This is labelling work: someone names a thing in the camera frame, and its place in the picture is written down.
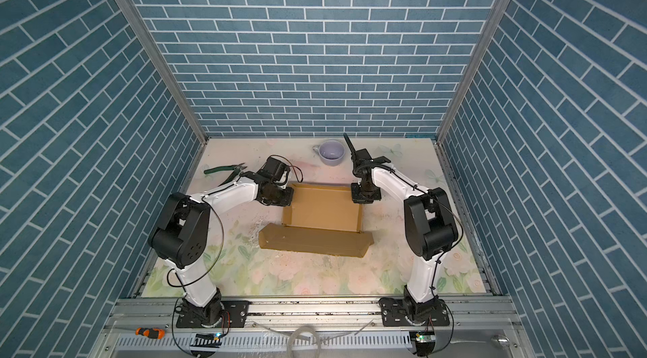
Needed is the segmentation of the brown cardboard box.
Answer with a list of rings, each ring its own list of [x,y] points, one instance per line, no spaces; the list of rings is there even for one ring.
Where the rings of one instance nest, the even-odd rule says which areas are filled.
[[[350,186],[290,185],[291,205],[280,224],[259,231],[259,246],[318,255],[362,258],[374,244],[362,228],[363,206],[352,201]]]

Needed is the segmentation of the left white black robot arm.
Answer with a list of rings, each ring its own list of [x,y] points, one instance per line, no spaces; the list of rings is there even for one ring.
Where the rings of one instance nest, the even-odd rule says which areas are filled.
[[[170,195],[148,238],[150,247],[170,269],[168,284],[183,292],[180,313],[206,328],[221,324],[226,317],[221,292],[210,279],[210,271],[220,257],[208,264],[202,257],[207,249],[210,219],[216,218],[224,228],[222,214],[236,206],[249,202],[290,206],[294,194],[288,186],[291,173],[299,182],[303,180],[301,169],[278,155],[269,156],[257,171],[235,164],[207,169],[205,173],[226,170],[231,174],[214,189]]]

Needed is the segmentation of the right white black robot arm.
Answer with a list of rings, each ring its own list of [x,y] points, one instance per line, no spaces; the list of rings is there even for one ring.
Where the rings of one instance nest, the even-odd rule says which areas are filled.
[[[448,309],[437,295],[442,259],[460,242],[457,220],[448,194],[415,183],[393,166],[391,160],[374,158],[366,149],[350,151],[352,174],[358,179],[350,185],[355,204],[367,205],[382,199],[387,192],[402,202],[404,234],[416,256],[403,298],[395,303],[412,324],[446,321]]]

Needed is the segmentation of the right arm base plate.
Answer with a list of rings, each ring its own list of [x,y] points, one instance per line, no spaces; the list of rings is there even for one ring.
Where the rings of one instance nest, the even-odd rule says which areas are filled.
[[[410,297],[382,297],[378,300],[384,327],[448,326],[449,312],[442,299],[417,303]]]

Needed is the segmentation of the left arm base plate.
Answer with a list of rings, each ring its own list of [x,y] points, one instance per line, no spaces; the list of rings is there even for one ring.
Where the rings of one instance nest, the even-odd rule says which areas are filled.
[[[195,307],[185,300],[174,309],[175,326],[179,329],[237,329],[245,325],[248,301],[234,300],[210,303],[206,307]]]

